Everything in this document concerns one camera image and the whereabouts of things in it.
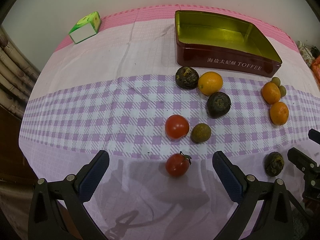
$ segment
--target pink tablecloth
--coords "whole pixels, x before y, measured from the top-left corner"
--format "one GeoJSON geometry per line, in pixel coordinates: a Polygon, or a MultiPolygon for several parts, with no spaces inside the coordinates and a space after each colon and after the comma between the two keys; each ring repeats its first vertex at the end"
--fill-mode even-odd
{"type": "MultiPolygon", "coordinates": [[[[199,74],[206,69],[197,69],[199,74]]],[[[23,118],[20,148],[39,177],[61,180],[76,173],[95,153],[110,154],[110,167],[85,204],[110,239],[213,239],[232,214],[231,202],[211,158],[222,150],[244,173],[268,178],[263,157],[286,157],[295,146],[318,159],[320,147],[307,138],[320,129],[320,92],[294,42],[281,30],[228,10],[190,5],[134,9],[102,19],[99,33],[74,45],[67,37],[43,69],[23,118]],[[282,127],[268,118],[259,91],[269,79],[219,72],[232,108],[220,119],[207,117],[206,97],[175,86],[174,12],[197,9],[253,22],[270,40],[283,64],[277,72],[287,87],[290,117],[282,127]],[[164,122],[182,114],[191,128],[206,122],[210,140],[195,145],[189,136],[171,142],[164,122]],[[179,179],[164,170],[180,150],[193,163],[179,179]]],[[[302,173],[286,160],[278,176],[301,199],[302,173]]],[[[248,234],[254,221],[246,229],[248,234]]]]}

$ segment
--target green and white box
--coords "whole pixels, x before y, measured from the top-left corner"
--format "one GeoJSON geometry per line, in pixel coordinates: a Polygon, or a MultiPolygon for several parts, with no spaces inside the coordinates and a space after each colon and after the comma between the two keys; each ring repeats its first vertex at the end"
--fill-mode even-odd
{"type": "Polygon", "coordinates": [[[98,12],[93,12],[79,20],[69,32],[70,38],[75,44],[86,40],[98,33],[101,24],[98,12]]]}

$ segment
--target blue gripper pad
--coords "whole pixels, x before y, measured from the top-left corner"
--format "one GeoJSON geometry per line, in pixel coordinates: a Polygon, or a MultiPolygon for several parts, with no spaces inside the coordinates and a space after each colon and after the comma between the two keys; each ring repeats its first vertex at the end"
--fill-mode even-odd
{"type": "Polygon", "coordinates": [[[100,150],[89,164],[84,165],[77,174],[75,188],[81,203],[91,199],[104,173],[109,167],[110,158],[106,151],[100,150]]]}
{"type": "Polygon", "coordinates": [[[247,182],[243,172],[233,165],[222,151],[215,152],[212,166],[233,202],[240,203],[246,190],[247,182]]]}

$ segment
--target orange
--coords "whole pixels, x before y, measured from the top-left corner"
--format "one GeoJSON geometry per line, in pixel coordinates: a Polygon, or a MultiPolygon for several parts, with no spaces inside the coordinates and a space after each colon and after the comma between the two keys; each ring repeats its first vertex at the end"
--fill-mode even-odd
{"type": "Polygon", "coordinates": [[[275,125],[284,125],[289,117],[289,109],[284,102],[276,102],[270,108],[270,118],[275,125]]]}
{"type": "Polygon", "coordinates": [[[218,92],[223,85],[222,77],[215,72],[206,72],[198,80],[198,88],[206,96],[218,92]]]}
{"type": "Polygon", "coordinates": [[[261,89],[261,94],[263,99],[270,105],[279,102],[281,98],[281,93],[276,84],[268,82],[261,89]]]}

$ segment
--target wall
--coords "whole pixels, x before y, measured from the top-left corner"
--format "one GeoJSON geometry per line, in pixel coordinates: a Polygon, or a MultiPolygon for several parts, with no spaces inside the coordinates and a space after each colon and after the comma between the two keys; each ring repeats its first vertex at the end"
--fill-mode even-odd
{"type": "Polygon", "coordinates": [[[3,27],[40,70],[81,17],[97,10],[106,16],[157,4],[196,4],[234,10],[275,25],[295,41],[320,48],[320,23],[305,0],[17,0],[3,27]]]}

